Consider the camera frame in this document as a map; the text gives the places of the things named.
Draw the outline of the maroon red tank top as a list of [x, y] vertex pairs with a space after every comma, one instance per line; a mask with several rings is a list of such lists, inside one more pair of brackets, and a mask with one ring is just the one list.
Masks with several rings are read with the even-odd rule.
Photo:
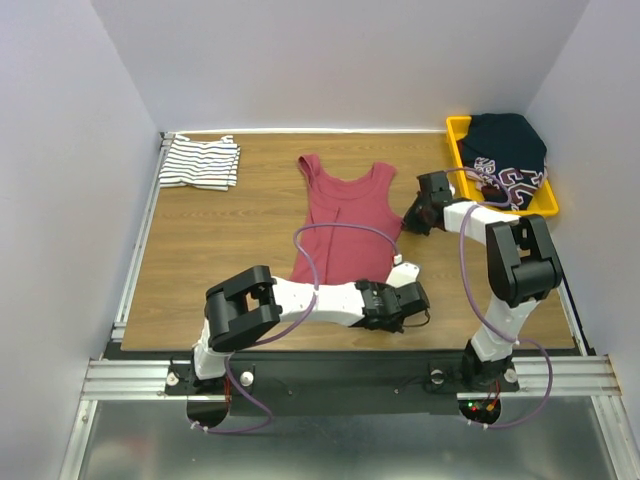
[[310, 227], [299, 242], [311, 259], [297, 254], [290, 280], [311, 283], [316, 270], [324, 285], [385, 281], [402, 226], [389, 205], [396, 169], [376, 162], [364, 176], [346, 181], [329, 175], [315, 154], [301, 156], [298, 167], [307, 183]]

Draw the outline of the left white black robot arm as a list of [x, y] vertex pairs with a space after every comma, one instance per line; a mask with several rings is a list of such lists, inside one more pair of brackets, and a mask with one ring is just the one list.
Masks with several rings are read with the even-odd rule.
[[206, 291], [204, 324], [193, 347], [188, 382], [199, 393], [215, 392], [222, 384], [225, 359], [262, 342], [282, 323], [326, 322], [402, 333], [406, 318], [429, 313], [418, 273], [416, 265], [404, 262], [392, 269], [386, 283], [360, 279], [316, 285], [273, 276], [264, 265], [251, 267]]

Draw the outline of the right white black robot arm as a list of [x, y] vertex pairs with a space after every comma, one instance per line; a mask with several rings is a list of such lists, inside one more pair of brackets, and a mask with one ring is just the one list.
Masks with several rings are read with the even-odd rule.
[[[504, 376], [513, 349], [526, 340], [521, 330], [542, 300], [559, 287], [564, 273], [545, 219], [514, 215], [497, 204], [456, 198], [446, 171], [417, 177], [419, 190], [403, 229], [427, 235], [434, 228], [459, 235], [463, 288], [481, 327], [468, 341], [460, 366], [463, 384], [482, 390]], [[486, 248], [491, 299], [486, 312], [475, 301], [466, 273], [465, 242]]]

